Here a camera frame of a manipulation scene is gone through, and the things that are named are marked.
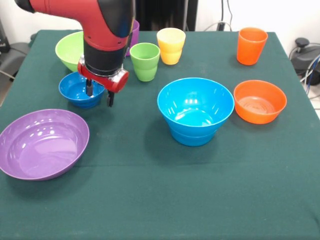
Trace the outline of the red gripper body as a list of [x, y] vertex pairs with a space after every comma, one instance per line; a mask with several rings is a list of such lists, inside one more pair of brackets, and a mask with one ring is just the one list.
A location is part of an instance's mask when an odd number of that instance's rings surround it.
[[129, 78], [129, 72], [123, 68], [123, 65], [111, 75], [99, 75], [88, 70], [85, 66], [85, 60], [80, 59], [77, 64], [77, 70], [85, 78], [99, 83], [104, 86], [105, 89], [113, 93], [120, 92]]

